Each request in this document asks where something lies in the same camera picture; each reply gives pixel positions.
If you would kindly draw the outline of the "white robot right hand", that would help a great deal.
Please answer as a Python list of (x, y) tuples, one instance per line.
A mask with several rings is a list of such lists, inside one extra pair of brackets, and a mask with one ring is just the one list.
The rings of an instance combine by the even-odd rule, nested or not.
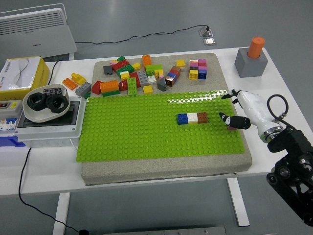
[(222, 99), (233, 96), (236, 97), (233, 102), (240, 104), (246, 117), (228, 116), (220, 112), (219, 115), (227, 126), (246, 130), (253, 124), (257, 127), (259, 136), (281, 132), (283, 130), (280, 124), (272, 121), (273, 118), (262, 96), (242, 90), (231, 90), (223, 95)]

